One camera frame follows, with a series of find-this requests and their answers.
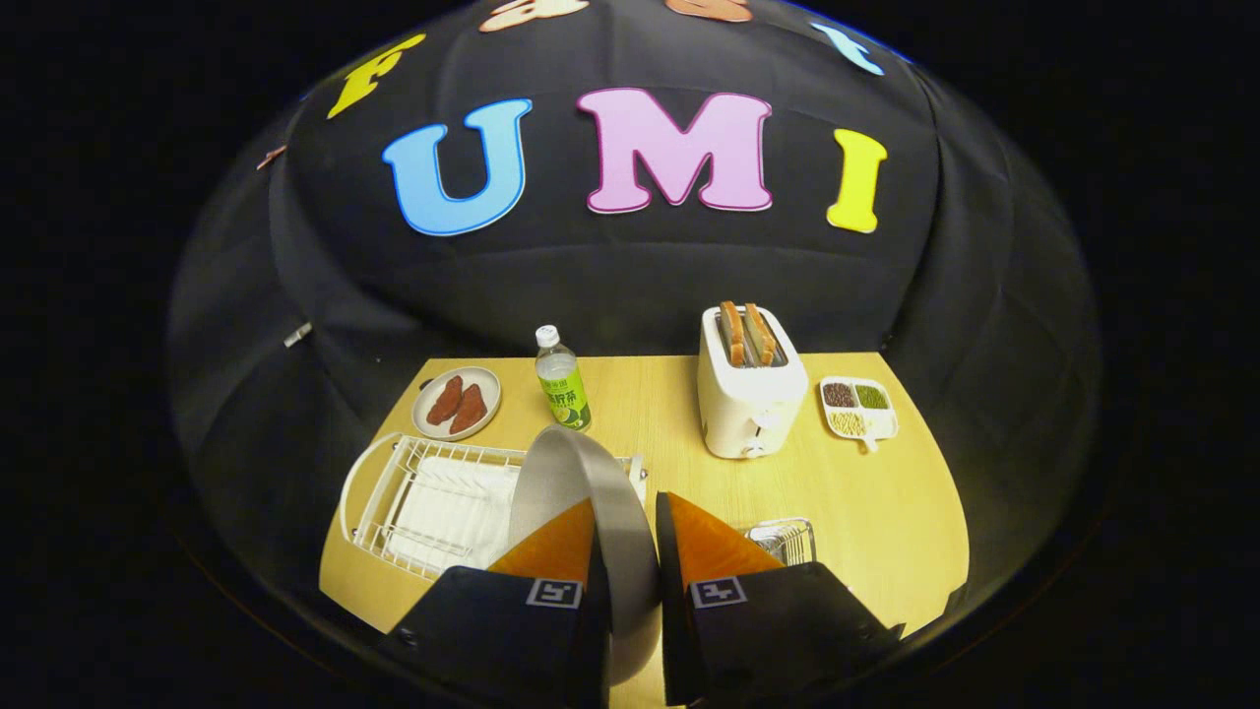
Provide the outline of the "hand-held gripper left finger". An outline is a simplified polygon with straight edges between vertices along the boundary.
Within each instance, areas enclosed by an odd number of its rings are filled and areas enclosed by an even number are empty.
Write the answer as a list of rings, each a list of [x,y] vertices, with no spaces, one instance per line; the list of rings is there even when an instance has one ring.
[[[381,650],[476,708],[604,708],[610,588],[593,504],[572,504],[490,568],[454,565]]]

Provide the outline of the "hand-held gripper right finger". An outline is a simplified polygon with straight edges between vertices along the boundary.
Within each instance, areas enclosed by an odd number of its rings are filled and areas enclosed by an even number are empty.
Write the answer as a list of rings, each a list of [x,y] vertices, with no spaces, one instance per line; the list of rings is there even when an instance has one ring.
[[[656,542],[669,705],[819,708],[901,642],[822,562],[777,560],[677,492]]]

